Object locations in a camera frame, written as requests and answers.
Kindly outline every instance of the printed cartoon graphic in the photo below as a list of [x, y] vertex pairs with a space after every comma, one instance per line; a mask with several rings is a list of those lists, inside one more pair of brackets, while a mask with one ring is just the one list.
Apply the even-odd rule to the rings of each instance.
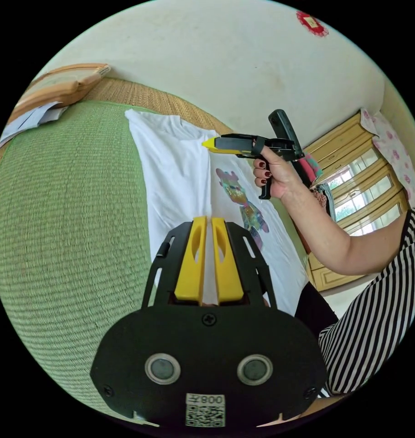
[[215, 171], [220, 178], [220, 186], [223, 187], [229, 198], [239, 205], [244, 228], [249, 230], [259, 250], [262, 249], [262, 239], [258, 231], [268, 233], [268, 225], [262, 217], [262, 213], [248, 199], [245, 190], [238, 183], [235, 172], [223, 172], [221, 169]]

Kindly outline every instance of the striped sleeve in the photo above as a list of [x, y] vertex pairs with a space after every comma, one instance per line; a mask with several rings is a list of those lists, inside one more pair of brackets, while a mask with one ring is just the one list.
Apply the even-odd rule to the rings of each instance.
[[415, 209], [409, 210], [398, 255], [320, 332], [328, 380], [320, 397], [358, 389], [381, 368], [415, 316]]

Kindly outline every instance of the hand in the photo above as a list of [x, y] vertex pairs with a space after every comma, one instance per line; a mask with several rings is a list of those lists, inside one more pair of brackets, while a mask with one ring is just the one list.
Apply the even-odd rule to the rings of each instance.
[[294, 168], [267, 146], [264, 146], [261, 155], [268, 161], [270, 171], [265, 168], [264, 161], [255, 160], [253, 162], [253, 174], [256, 176], [254, 183], [258, 187], [263, 187], [267, 179], [272, 176], [270, 195], [273, 198], [281, 199], [285, 193], [303, 184]]

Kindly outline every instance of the white wall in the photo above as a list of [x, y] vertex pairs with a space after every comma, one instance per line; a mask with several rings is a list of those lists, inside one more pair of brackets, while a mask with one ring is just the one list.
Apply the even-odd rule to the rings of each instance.
[[320, 38], [296, 10], [263, 0], [156, 0], [120, 12], [62, 49], [41, 73], [106, 62], [111, 75], [167, 91], [238, 132], [273, 136], [284, 109], [303, 146], [363, 106], [379, 110], [384, 77], [335, 30]]

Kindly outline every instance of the woman's arm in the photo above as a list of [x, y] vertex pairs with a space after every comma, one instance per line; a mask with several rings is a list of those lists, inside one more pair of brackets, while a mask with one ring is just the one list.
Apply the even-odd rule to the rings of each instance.
[[341, 275], [381, 272], [399, 251], [406, 213], [390, 225], [363, 236], [349, 236], [303, 185], [282, 196], [282, 203], [316, 258]]

